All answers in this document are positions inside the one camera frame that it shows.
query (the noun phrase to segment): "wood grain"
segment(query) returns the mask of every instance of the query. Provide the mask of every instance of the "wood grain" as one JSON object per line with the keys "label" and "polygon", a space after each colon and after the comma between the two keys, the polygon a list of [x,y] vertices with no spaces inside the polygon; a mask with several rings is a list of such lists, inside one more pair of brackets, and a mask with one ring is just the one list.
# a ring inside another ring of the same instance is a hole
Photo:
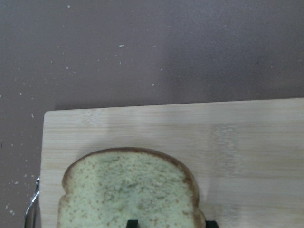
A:
{"label": "wood grain", "polygon": [[201,209],[221,228],[303,227],[304,99],[47,112],[42,227],[56,227],[61,180],[72,162],[125,146],[159,150],[187,165]]}

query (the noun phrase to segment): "bread surface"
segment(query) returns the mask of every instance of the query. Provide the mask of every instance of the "bread surface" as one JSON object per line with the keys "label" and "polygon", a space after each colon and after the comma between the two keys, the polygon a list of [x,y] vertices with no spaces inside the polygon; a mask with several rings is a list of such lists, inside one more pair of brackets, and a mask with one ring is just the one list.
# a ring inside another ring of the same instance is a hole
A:
{"label": "bread surface", "polygon": [[58,228],[204,228],[190,170],[162,152],[113,148],[70,165],[62,180]]}

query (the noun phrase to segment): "bread crust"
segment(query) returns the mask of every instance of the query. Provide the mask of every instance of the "bread crust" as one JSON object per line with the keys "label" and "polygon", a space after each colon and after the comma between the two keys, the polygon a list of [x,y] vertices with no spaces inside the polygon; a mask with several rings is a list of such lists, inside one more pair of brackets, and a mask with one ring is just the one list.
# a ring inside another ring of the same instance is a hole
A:
{"label": "bread crust", "polygon": [[167,162],[170,162],[177,166],[180,170],[182,170],[185,173],[186,178],[184,181],[188,184],[190,190],[193,192],[192,196],[192,205],[193,205],[193,219],[195,221],[195,227],[196,228],[205,228],[206,227],[206,219],[203,214],[203,212],[199,209],[199,200],[200,200],[200,194],[199,194],[199,188],[198,185],[194,179],[194,176],[192,172],[188,169],[186,165],[184,165],[181,161],[177,160],[176,158],[173,158],[165,153],[162,153],[160,151],[155,151],[151,149],[145,149],[145,148],[138,148],[138,147],[118,147],[118,148],[110,148],[110,149],[105,149],[105,150],[100,150],[100,151],[95,151],[92,153],[89,153],[80,159],[78,159],[76,162],[71,164],[62,179],[62,186],[65,190],[65,193],[67,193],[67,182],[69,179],[69,173],[70,170],[81,160],[88,156],[92,156],[95,154],[101,154],[101,153],[107,153],[107,152],[137,152],[137,153],[147,153],[150,155],[158,156],[161,159],[164,159]]}

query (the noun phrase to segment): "gray tabletop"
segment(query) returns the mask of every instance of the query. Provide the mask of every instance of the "gray tabletop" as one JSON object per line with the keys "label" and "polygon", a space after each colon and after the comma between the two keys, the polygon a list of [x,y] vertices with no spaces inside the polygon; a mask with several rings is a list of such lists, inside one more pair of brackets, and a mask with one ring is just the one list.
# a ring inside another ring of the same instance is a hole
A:
{"label": "gray tabletop", "polygon": [[304,97],[303,8],[1,1],[0,227],[23,225],[46,111]]}

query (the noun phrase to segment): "silver utensil handle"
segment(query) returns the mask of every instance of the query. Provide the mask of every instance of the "silver utensil handle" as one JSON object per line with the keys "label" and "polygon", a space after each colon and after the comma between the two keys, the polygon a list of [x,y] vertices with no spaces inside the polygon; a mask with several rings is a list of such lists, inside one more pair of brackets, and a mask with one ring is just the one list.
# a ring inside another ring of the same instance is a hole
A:
{"label": "silver utensil handle", "polygon": [[39,201],[39,185],[40,185],[40,178],[38,177],[36,180],[35,194],[30,202],[30,205],[28,206],[27,211],[25,212],[24,228],[35,228],[36,211]]}

